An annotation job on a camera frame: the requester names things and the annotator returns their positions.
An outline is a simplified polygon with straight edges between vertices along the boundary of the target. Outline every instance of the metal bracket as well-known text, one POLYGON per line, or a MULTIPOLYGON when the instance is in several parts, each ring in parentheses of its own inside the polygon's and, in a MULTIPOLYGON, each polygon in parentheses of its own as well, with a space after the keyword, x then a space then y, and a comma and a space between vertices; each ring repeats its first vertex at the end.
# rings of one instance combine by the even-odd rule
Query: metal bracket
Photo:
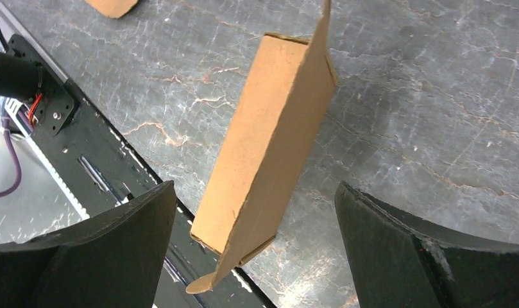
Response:
POLYGON ((36 129, 43 129, 50 136, 55 136, 67 125, 79 107, 79 103, 65 90, 62 83, 50 66, 36 52, 25 38, 18 34, 12 35, 9 47, 14 50, 14 55, 42 64, 42 86, 40 87, 44 97, 40 101, 35 116, 38 119, 36 129))

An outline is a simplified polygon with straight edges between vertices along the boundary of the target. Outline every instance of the purple cable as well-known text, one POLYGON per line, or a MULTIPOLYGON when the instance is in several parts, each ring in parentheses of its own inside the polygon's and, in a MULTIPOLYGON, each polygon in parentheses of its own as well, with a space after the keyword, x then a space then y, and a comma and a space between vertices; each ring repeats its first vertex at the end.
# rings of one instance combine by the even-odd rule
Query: purple cable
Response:
POLYGON ((21 121, 23 121, 23 123, 25 123, 25 126, 27 126, 27 129, 29 130, 28 133, 32 133, 34 128, 32 127, 31 123, 29 123, 29 119, 27 118, 25 113, 21 110, 18 110, 17 115, 19 116, 21 121))
POLYGON ((10 131, 8 130, 10 119, 8 118, 8 114, 6 114, 6 109, 4 109, 4 103, 1 105, 1 119, 4 130, 4 141, 6 142, 8 151, 10 152, 10 156, 12 156, 13 166, 15 167, 15 181, 13 181, 12 186, 7 190, 0 192, 0 198, 13 193, 21 183, 21 165, 19 164, 19 159, 17 158, 17 154, 13 148, 12 139, 10 138, 10 131))

